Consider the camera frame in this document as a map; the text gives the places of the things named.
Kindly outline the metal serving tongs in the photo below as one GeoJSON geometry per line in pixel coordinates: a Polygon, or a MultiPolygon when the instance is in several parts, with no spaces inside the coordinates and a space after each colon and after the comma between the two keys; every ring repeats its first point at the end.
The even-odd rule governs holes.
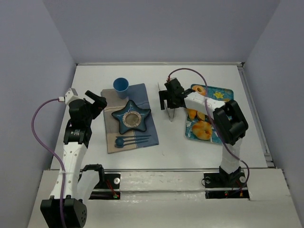
{"type": "MultiPolygon", "coordinates": [[[[166,90],[165,86],[161,85],[160,82],[157,83],[157,86],[158,86],[159,91],[166,90]]],[[[165,111],[167,112],[169,121],[173,122],[174,116],[175,116],[175,109],[168,108],[168,106],[167,106],[167,100],[164,101],[164,108],[165,108],[165,111]]]]}

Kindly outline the orange striped croissant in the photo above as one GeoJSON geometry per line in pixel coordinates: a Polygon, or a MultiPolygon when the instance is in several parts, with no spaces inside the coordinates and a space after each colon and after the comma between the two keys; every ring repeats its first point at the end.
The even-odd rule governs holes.
{"type": "Polygon", "coordinates": [[[194,109],[187,109],[188,118],[193,121],[197,115],[197,111],[194,109]]]}

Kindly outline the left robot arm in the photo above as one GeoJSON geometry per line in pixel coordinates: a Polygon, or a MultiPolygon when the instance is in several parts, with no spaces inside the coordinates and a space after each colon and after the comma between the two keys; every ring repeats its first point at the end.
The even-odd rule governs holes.
{"type": "Polygon", "coordinates": [[[63,137],[63,155],[56,183],[48,199],[42,200],[40,211],[50,228],[82,228],[87,220],[86,203],[94,187],[105,180],[101,164],[82,166],[92,136],[92,121],[106,108],[104,97],[91,91],[85,95],[89,102],[78,97],[70,88],[59,101],[69,108],[70,119],[63,137]]]}

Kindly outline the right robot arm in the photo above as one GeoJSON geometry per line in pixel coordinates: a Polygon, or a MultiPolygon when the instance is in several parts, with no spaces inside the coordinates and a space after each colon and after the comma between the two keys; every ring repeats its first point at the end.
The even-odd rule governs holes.
{"type": "Polygon", "coordinates": [[[200,121],[192,130],[196,137],[203,140],[208,134],[217,133],[222,142],[222,160],[219,171],[204,175],[207,188],[244,188],[249,174],[241,171],[240,146],[248,129],[248,123],[235,100],[227,102],[208,98],[193,89],[185,90],[174,78],[165,83],[166,90],[159,91],[161,109],[187,108],[208,116],[209,122],[200,121]]]}

